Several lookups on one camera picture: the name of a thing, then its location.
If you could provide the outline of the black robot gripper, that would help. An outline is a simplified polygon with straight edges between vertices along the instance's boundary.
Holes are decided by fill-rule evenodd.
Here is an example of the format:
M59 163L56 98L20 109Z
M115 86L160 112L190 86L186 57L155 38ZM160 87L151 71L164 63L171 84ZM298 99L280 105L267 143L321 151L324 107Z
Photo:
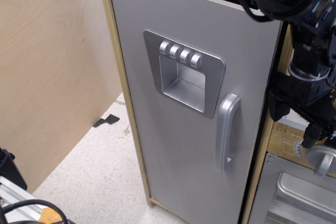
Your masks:
M268 107L276 122L294 110L309 125L305 129L303 147L312 148L316 142L327 139L334 144L335 107L331 87L326 80L305 82L292 76L276 73L268 89Z

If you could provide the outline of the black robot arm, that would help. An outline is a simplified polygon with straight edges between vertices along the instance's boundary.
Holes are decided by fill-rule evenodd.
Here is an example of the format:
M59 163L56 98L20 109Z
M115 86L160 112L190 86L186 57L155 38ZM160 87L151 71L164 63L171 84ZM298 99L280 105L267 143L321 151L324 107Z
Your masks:
M308 121L303 146L335 147L335 0L238 0L252 19L290 25L293 58L288 74L273 75L268 90L271 118L290 111Z

